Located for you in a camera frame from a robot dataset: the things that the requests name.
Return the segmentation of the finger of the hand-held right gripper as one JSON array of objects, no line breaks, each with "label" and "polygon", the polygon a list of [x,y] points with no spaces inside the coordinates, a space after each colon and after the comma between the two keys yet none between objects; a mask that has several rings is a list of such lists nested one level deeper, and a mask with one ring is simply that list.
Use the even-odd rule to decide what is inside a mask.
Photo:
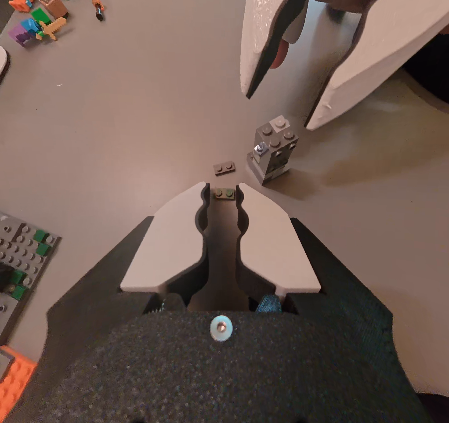
[{"label": "finger of the hand-held right gripper", "polygon": [[307,117],[315,130],[365,99],[449,21],[449,0],[376,0]]},{"label": "finger of the hand-held right gripper", "polygon": [[281,40],[295,44],[309,0],[246,0],[240,52],[240,84],[250,99],[272,66]]}]

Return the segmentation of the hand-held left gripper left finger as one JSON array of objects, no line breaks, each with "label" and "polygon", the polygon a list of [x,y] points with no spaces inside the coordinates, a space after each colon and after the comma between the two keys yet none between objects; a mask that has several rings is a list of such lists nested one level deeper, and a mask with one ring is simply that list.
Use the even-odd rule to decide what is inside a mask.
[{"label": "hand-held left gripper left finger", "polygon": [[202,181],[163,205],[154,214],[120,289],[165,293],[205,261],[209,204],[210,184]]}]

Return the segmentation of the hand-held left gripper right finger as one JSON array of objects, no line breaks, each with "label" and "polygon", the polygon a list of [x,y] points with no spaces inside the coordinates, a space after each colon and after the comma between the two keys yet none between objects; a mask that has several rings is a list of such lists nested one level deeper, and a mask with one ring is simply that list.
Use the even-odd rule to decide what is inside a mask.
[{"label": "hand-held left gripper right finger", "polygon": [[248,295],[318,293],[321,285],[288,213],[245,183],[236,194],[239,287]]}]

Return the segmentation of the grey brick assembly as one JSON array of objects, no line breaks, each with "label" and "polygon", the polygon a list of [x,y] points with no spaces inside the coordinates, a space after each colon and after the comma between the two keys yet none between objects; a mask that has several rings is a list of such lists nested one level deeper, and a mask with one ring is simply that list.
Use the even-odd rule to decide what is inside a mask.
[{"label": "grey brick assembly", "polygon": [[254,146],[246,161],[261,185],[289,170],[289,159],[298,140],[299,135],[282,115],[255,130]]}]

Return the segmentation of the grey desk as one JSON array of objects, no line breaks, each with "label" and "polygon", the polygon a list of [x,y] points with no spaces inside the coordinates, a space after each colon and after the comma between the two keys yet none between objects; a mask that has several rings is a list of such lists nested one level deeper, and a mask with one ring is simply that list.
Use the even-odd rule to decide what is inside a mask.
[{"label": "grey desk", "polygon": [[[245,0],[69,0],[58,41],[22,48],[1,84],[1,211],[62,237],[12,334],[38,361],[47,310],[144,218],[205,181],[244,182],[298,218],[390,309],[418,392],[448,395],[448,113],[401,72],[349,112],[303,127],[351,42],[311,1],[285,65],[240,90]],[[255,130],[284,116],[289,170],[261,185]],[[233,161],[235,171],[214,175]]]}]

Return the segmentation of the person's right hand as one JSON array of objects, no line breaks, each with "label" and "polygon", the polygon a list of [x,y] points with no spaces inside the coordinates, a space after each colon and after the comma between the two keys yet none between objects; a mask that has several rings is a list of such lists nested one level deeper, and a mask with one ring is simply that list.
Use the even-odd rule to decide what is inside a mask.
[{"label": "person's right hand", "polygon": [[282,65],[288,54],[288,50],[289,50],[289,43],[284,39],[281,39],[278,46],[277,55],[274,61],[272,62],[270,69],[276,69]]}]

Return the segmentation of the toy brick building model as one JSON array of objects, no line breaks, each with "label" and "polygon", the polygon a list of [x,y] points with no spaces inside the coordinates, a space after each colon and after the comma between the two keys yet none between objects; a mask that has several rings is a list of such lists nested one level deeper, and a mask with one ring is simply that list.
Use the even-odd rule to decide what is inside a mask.
[{"label": "toy brick building model", "polygon": [[0,417],[19,400],[37,364],[8,345],[36,282],[61,237],[23,219],[0,213]]}]

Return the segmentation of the tan toy sword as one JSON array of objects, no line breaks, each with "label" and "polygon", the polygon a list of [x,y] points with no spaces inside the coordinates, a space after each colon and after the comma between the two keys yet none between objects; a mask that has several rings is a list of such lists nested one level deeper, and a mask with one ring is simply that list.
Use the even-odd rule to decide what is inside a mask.
[{"label": "tan toy sword", "polygon": [[57,41],[55,34],[59,32],[67,24],[67,19],[65,17],[60,17],[49,24],[43,21],[39,21],[39,26],[41,30],[37,31],[35,38],[38,40],[43,40],[44,36],[50,37],[53,41]]}]

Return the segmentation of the brown toy block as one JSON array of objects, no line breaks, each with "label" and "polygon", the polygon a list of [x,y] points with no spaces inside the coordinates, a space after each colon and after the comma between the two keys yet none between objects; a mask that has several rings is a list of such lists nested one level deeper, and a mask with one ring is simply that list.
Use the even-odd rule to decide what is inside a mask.
[{"label": "brown toy block", "polygon": [[39,0],[39,2],[55,19],[69,16],[69,11],[62,0]]}]

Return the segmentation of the purple blue green toy figure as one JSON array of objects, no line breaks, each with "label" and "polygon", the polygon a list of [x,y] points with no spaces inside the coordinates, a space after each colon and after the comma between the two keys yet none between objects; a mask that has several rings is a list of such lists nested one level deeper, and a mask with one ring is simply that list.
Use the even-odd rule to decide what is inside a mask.
[{"label": "purple blue green toy figure", "polygon": [[12,29],[8,30],[8,36],[25,47],[25,44],[31,39],[42,39],[44,37],[43,22],[45,25],[52,23],[52,19],[41,9],[38,8],[31,12],[31,17],[22,20]]}]

